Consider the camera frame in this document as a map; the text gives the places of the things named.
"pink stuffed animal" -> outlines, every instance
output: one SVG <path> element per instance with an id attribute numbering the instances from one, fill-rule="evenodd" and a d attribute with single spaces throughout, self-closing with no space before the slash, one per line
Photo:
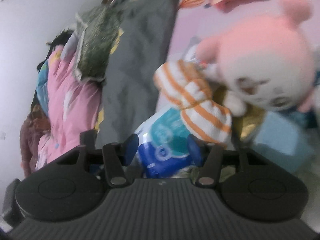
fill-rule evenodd
<path id="1" fill-rule="evenodd" d="M 228 87 L 224 105 L 233 116 L 245 114 L 245 102 L 271 111 L 311 108 L 315 67 L 299 24 L 312 7 L 307 0 L 281 5 L 283 15 L 247 19 L 196 48 L 198 60 L 217 63 L 216 76 L 208 78 Z"/>

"white wall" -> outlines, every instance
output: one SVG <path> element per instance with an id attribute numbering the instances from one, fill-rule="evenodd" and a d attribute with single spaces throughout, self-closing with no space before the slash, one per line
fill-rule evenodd
<path id="1" fill-rule="evenodd" d="M 101 0 L 4 0 L 0 3 L 0 210 L 6 186 L 23 178 L 20 127 L 30 111 L 47 41 Z"/>

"ribbed black surface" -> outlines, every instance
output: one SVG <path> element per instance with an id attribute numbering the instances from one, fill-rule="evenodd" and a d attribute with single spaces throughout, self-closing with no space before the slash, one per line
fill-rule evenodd
<path id="1" fill-rule="evenodd" d="M 62 223 L 25 219 L 14 240 L 311 240 L 298 219 L 253 222 L 231 212 L 213 190 L 189 179 L 138 179 L 112 190 L 90 214 Z"/>

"plush toy ear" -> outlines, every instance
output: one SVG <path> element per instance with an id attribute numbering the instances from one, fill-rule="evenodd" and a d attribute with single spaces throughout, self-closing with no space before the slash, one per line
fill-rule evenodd
<path id="1" fill-rule="evenodd" d="M 280 0 L 284 15 L 297 27 L 312 15 L 312 5 L 309 0 Z"/>
<path id="2" fill-rule="evenodd" d="M 206 63 L 213 63 L 219 47 L 219 38 L 212 36 L 201 41 L 196 49 L 196 58 Z"/>

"striped cloth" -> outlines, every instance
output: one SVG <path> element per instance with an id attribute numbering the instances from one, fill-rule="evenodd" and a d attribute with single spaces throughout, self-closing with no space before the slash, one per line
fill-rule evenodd
<path id="1" fill-rule="evenodd" d="M 212 100 L 210 86 L 193 63 L 183 60 L 164 63 L 156 70 L 154 82 L 167 99 L 181 110 L 181 119 L 194 136 L 217 144 L 228 141 L 231 113 Z"/>

